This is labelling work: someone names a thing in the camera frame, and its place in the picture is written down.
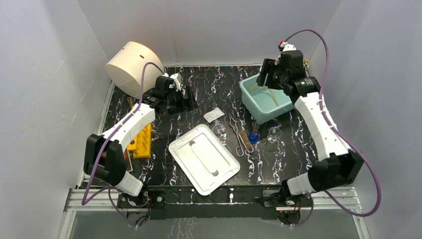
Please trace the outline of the tan rubber tube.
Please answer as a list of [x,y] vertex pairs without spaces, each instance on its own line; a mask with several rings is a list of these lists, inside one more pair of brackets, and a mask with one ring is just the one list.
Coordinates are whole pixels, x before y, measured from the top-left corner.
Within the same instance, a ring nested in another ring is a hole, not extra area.
[[276,96],[275,96],[275,94],[274,94],[274,92],[271,89],[269,89],[268,87],[266,87],[266,86],[265,87],[259,87],[257,84],[254,84],[251,87],[249,87],[247,89],[247,91],[250,93],[254,88],[259,88],[260,93],[265,93],[265,94],[270,95],[277,107],[280,105]]

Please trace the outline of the white paper packet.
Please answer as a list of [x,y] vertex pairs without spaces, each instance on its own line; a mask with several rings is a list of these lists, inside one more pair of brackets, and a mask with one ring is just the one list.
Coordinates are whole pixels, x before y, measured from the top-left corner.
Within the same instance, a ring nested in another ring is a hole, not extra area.
[[225,115],[225,113],[220,109],[220,108],[215,108],[215,109],[213,109],[213,110],[211,110],[210,112],[208,112],[208,113],[205,113],[204,114],[204,119],[208,122],[208,123],[211,123],[211,122],[213,122],[214,120],[216,120],[216,119],[218,119],[218,118],[220,118],[220,117],[222,117],[222,116],[224,116]]

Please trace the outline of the teal plastic bin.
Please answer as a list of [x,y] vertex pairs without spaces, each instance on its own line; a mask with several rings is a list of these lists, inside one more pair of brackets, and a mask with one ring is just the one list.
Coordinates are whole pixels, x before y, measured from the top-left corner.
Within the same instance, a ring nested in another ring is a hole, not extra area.
[[254,88],[250,93],[247,91],[249,87],[256,84],[258,74],[242,80],[239,85],[241,89],[241,101],[250,112],[253,119],[259,124],[264,124],[280,115],[294,109],[290,98],[284,94],[282,90],[271,89],[278,102],[277,107],[271,96],[265,93],[260,93],[259,88]]

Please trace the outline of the glass test tube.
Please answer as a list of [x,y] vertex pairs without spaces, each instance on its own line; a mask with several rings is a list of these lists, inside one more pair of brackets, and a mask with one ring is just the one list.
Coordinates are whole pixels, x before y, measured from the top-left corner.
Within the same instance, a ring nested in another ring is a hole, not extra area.
[[131,108],[134,108],[135,102],[134,102],[133,98],[132,97],[128,97],[127,98],[127,101],[129,103],[130,107]]

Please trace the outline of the clear glass beaker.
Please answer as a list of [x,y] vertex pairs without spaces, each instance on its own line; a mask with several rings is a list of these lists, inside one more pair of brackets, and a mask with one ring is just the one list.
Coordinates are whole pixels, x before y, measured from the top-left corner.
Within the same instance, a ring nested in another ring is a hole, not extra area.
[[267,143],[279,145],[281,143],[281,137],[282,137],[282,130],[279,127],[271,127],[268,130],[267,134]]

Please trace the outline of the clear cylinder blue base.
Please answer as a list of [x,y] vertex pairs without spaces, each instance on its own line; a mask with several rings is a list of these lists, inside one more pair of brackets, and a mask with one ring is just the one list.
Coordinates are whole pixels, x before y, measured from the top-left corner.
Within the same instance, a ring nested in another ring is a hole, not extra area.
[[252,131],[247,135],[247,138],[251,144],[256,144],[260,140],[259,128],[260,124],[255,120],[253,123]]

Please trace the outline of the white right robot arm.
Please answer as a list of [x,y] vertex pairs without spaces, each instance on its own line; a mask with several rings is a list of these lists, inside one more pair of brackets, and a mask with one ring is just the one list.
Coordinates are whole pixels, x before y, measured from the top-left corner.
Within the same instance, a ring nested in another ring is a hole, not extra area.
[[270,198],[293,206],[300,195],[352,184],[363,159],[334,132],[334,124],[327,123],[320,84],[306,73],[302,52],[284,51],[277,60],[264,59],[256,82],[258,86],[283,90],[305,121],[317,149],[318,162],[306,173],[284,180],[280,191]]

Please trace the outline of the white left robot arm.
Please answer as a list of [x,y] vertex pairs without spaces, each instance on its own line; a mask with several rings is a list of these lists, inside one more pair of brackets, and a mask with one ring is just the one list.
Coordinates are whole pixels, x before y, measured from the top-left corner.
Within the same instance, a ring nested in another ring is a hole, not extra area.
[[91,134],[86,142],[83,171],[129,195],[136,207],[148,203],[143,183],[131,175],[124,152],[131,141],[157,116],[192,111],[198,108],[192,87],[181,88],[178,74],[159,76],[155,86],[143,94],[134,108],[117,124],[100,135]]

